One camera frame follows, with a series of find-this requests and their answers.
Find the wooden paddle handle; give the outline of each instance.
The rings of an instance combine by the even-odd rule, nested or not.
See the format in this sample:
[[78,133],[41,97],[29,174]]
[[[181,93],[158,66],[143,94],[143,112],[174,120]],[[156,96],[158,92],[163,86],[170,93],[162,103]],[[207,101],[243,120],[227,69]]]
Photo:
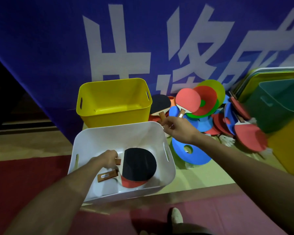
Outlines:
[[118,170],[113,170],[113,171],[109,171],[109,172],[105,172],[105,173],[101,173],[97,175],[97,180],[98,182],[102,182],[114,177],[118,176]]
[[163,111],[159,113],[159,116],[161,118],[161,121],[165,120],[165,113]]
[[185,112],[185,110],[181,109],[178,118],[183,118]]

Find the white chinese character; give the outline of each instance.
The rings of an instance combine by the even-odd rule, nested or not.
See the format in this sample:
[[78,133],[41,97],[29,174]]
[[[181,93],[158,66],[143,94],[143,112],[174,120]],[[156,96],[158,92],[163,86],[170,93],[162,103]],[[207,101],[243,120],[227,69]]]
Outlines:
[[274,53],[265,62],[264,58],[268,55],[269,51],[282,51],[288,50],[294,44],[294,27],[292,30],[286,30],[287,27],[294,20],[294,8],[287,15],[286,19],[282,22],[277,30],[253,30],[248,31],[244,40],[238,47],[233,58],[220,75],[218,81],[223,80],[228,75],[234,75],[229,83],[223,84],[227,90],[247,69],[250,62],[238,62],[239,58],[245,51],[261,51],[258,58],[255,60],[250,69],[257,67],[267,67],[278,56],[278,52]]
[[103,75],[146,74],[150,71],[151,53],[128,53],[126,49],[123,5],[109,5],[115,53],[103,53],[99,25],[83,16],[90,58],[92,81],[102,81]]
[[[173,70],[173,82],[195,73],[202,79],[209,79],[216,67],[206,64],[216,51],[223,45],[229,35],[234,22],[209,21],[214,9],[205,5],[201,12],[193,30],[180,49],[180,14],[179,7],[167,21],[168,34],[168,55],[169,60],[178,52],[180,64],[183,63],[188,56],[190,63],[184,67]],[[212,43],[212,45],[200,55],[198,43]],[[186,83],[173,84],[171,93],[176,93],[183,87],[194,87],[198,83],[194,83],[195,77],[189,77]],[[161,90],[167,92],[168,84],[161,85]]]

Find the black paddle rubber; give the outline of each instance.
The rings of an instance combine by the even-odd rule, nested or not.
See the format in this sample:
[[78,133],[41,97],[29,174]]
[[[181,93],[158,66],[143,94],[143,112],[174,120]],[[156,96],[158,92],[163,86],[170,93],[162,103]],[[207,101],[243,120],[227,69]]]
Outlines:
[[153,95],[152,104],[149,114],[154,114],[156,112],[161,112],[162,110],[168,109],[171,106],[171,101],[166,95]]
[[124,152],[122,176],[131,181],[146,181],[153,177],[157,162],[151,152],[130,148]]

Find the orange disc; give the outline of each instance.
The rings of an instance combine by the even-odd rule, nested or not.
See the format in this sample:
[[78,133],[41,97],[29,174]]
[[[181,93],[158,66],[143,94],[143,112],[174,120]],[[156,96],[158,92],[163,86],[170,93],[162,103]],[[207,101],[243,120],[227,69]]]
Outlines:
[[217,93],[212,87],[209,86],[197,86],[194,90],[200,95],[201,104],[193,115],[205,115],[215,106],[217,102]]

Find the white plastic bin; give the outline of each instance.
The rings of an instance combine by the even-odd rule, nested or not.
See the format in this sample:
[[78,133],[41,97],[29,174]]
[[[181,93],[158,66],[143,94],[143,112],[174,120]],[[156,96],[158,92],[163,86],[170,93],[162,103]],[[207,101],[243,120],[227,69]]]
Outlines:
[[[98,204],[145,196],[158,192],[173,181],[176,173],[173,157],[162,126],[153,121],[81,131],[74,140],[68,173],[74,170],[77,154],[79,168],[90,158],[97,157],[108,149],[122,154],[128,148],[143,148],[155,156],[157,170],[154,176],[136,188],[125,188],[116,179],[98,183],[96,177],[84,202]],[[102,168],[99,174],[110,170]]]

